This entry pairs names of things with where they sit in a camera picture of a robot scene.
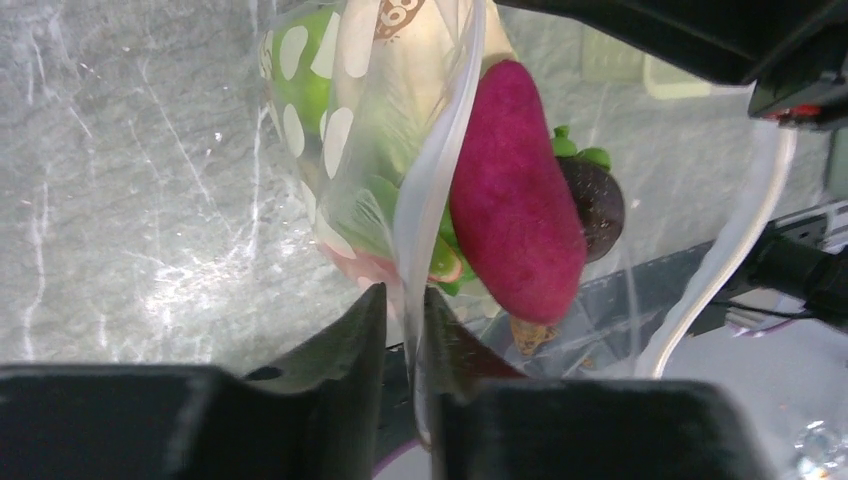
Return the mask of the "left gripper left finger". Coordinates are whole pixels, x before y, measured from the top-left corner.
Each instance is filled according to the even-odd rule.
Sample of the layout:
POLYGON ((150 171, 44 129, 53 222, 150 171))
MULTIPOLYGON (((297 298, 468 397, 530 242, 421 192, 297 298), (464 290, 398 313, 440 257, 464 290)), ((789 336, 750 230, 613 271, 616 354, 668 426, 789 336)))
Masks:
POLYGON ((386 288, 244 377, 214 365, 1 370, 5 479, 367 479, 386 288))

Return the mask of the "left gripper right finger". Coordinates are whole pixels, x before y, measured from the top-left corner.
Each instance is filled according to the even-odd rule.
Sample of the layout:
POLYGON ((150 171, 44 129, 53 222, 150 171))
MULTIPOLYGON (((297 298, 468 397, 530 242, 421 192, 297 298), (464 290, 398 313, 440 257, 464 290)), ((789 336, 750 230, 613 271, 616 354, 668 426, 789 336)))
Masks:
POLYGON ((435 289, 423 351, 436 479, 770 479, 735 403, 689 380, 532 379, 435 289))

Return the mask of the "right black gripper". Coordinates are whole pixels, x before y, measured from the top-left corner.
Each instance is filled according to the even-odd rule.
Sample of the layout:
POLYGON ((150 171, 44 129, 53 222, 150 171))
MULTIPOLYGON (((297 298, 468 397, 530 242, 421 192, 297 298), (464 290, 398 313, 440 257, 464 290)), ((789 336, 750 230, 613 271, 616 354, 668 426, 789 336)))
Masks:
POLYGON ((713 83, 745 85, 764 74, 749 101, 752 119, 813 131, 847 126, 844 1, 524 0, 510 5, 577 20, 713 83))

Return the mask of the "green perforated plastic basket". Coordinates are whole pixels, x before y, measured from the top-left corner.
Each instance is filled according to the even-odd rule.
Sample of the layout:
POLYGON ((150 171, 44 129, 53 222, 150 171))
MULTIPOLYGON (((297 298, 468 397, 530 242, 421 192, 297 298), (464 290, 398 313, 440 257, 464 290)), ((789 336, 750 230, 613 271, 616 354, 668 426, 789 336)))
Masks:
POLYGON ((581 78, 592 83, 641 85, 657 100, 717 95, 750 97, 754 84, 718 85, 588 26, 582 27, 581 78))

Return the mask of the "dark red sweet potato toy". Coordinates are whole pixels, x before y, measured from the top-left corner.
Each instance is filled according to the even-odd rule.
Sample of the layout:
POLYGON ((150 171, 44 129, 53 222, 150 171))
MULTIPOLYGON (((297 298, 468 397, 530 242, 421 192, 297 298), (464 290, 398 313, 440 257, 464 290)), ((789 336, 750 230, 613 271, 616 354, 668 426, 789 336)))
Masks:
POLYGON ((565 317, 587 243, 540 94, 517 61, 491 66, 478 84, 449 209, 462 254, 507 312, 542 326, 565 317))

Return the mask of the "green grapes toy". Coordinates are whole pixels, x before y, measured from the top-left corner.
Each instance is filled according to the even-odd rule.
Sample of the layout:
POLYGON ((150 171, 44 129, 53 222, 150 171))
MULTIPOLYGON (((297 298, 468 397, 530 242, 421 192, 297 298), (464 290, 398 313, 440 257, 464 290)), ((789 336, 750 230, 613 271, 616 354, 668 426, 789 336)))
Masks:
POLYGON ((607 255, 621 237, 626 218, 624 195, 612 175, 609 153, 579 148, 567 125, 555 127, 552 147, 576 204, 587 243, 587 262, 607 255))

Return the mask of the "clear polka dot zip bag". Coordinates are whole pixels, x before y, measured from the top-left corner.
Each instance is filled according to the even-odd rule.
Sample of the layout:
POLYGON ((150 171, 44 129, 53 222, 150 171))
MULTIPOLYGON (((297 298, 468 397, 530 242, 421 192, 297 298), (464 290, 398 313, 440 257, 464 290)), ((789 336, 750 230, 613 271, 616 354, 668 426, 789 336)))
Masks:
POLYGON ((404 336, 415 428, 435 442, 430 396, 459 391, 448 362, 516 375, 455 312, 472 296, 505 314, 514 347, 571 355, 575 375, 608 332, 588 323, 587 273, 620 248, 625 207, 600 147, 551 128, 537 83, 491 1, 299 1, 259 44, 275 129, 295 158, 319 249, 361 287, 386 289, 404 336))

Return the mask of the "green cabbage toy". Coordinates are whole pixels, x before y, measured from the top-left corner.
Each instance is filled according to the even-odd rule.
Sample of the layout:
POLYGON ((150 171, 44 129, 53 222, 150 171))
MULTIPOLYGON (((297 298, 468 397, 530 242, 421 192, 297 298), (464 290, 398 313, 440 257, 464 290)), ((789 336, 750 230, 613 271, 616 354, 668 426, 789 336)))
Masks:
POLYGON ((307 216, 393 256, 394 208, 465 67, 470 1, 300 1, 258 46, 307 216))

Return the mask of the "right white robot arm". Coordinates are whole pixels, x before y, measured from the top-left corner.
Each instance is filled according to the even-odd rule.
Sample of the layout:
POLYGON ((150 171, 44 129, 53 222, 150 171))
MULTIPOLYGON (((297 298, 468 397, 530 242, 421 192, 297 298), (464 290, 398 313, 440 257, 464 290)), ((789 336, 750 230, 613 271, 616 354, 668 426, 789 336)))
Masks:
POLYGON ((847 127, 843 1, 502 1, 539 82, 589 260, 563 335, 847 320, 825 220, 776 218, 803 131, 847 127))

